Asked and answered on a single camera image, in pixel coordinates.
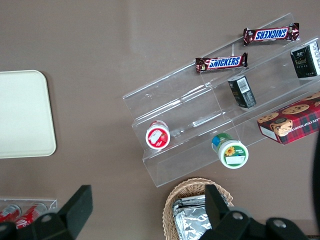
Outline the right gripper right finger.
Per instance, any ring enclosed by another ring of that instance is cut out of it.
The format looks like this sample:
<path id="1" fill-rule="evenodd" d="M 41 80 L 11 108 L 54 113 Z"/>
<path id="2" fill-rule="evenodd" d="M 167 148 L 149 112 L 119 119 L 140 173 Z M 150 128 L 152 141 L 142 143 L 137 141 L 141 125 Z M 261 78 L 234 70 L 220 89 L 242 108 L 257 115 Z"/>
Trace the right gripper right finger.
<path id="1" fill-rule="evenodd" d="M 248 235 L 250 218 L 241 211 L 231 211 L 213 184 L 205 186 L 205 211 L 211 229 L 203 240 L 244 240 Z"/>

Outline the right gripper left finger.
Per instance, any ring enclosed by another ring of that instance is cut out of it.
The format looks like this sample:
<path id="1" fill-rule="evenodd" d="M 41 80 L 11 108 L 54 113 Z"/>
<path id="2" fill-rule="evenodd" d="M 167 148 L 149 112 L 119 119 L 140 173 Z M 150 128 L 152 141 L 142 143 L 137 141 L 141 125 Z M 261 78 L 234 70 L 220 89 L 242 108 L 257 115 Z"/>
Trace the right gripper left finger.
<path id="1" fill-rule="evenodd" d="M 25 228 L 25 240 L 75 240 L 93 212 L 92 186 L 82 185 L 58 212 L 41 215 Z"/>

